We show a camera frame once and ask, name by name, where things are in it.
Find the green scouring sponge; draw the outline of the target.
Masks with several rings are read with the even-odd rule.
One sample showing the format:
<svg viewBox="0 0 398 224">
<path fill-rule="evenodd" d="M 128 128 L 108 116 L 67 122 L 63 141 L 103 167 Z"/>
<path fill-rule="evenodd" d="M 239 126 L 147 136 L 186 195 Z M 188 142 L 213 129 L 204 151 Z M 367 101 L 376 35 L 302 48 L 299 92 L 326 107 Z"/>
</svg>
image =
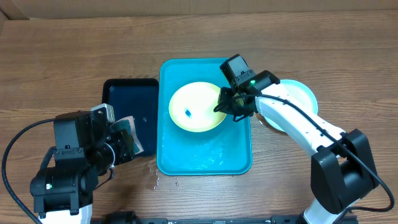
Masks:
<svg viewBox="0 0 398 224">
<path fill-rule="evenodd" d="M 134 154 L 141 154 L 144 152 L 144 148 L 137 137 L 133 116 L 127 116 L 125 118 L 119 119 L 111 125 L 111 129 L 114 132 L 122 130 L 125 130 L 127 132 L 129 145 L 132 147 L 132 151 Z"/>
</svg>

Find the yellow-green plate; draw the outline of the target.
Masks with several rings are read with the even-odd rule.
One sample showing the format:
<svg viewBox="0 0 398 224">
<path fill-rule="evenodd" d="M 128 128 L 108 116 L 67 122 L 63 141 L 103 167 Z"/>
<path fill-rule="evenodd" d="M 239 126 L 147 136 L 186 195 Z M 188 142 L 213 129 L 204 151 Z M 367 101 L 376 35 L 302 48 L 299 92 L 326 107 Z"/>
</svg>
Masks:
<svg viewBox="0 0 398 224">
<path fill-rule="evenodd" d="M 171 97 L 169 115 L 186 131 L 202 133 L 223 122 L 225 113 L 215 112 L 221 88 L 208 82 L 193 82 L 179 88 Z"/>
</svg>

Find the light blue plate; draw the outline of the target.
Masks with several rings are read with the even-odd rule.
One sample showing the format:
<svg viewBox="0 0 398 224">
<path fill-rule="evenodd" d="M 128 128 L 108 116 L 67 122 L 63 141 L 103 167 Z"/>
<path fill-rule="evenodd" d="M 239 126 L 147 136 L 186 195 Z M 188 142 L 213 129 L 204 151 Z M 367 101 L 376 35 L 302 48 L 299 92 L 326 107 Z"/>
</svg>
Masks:
<svg viewBox="0 0 398 224">
<path fill-rule="evenodd" d="M 282 99 L 293 100 L 296 106 L 303 106 L 307 111 L 318 114 L 318 101 L 308 86 L 297 80 L 281 80 L 280 84 L 284 86 L 286 94 L 280 96 Z"/>
</svg>

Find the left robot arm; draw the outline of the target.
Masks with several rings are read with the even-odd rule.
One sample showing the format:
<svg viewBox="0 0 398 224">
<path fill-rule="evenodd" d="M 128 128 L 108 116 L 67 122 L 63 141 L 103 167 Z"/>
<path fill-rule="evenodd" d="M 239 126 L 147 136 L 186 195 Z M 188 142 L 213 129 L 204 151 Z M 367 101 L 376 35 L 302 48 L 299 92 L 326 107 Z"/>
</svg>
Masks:
<svg viewBox="0 0 398 224">
<path fill-rule="evenodd" d="M 133 160 L 133 137 L 108 104 L 58 115 L 53 129 L 52 155 L 30 183 L 34 212 L 42 223 L 89 223 L 98 178 Z"/>
</svg>

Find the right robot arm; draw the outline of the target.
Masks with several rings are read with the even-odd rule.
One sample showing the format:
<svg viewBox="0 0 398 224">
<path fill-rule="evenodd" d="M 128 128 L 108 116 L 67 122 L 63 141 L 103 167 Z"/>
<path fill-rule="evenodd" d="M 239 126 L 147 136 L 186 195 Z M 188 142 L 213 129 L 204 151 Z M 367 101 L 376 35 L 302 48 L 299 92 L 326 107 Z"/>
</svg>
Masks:
<svg viewBox="0 0 398 224">
<path fill-rule="evenodd" d="M 255 113 L 269 118 L 311 159 L 315 199 L 298 223 L 340 223 L 379 185 L 369 141 L 360 130 L 347 133 L 305 109 L 274 74 L 255 73 L 239 54 L 220 70 L 230 86 L 221 89 L 215 112 L 231 114 L 235 122 Z"/>
</svg>

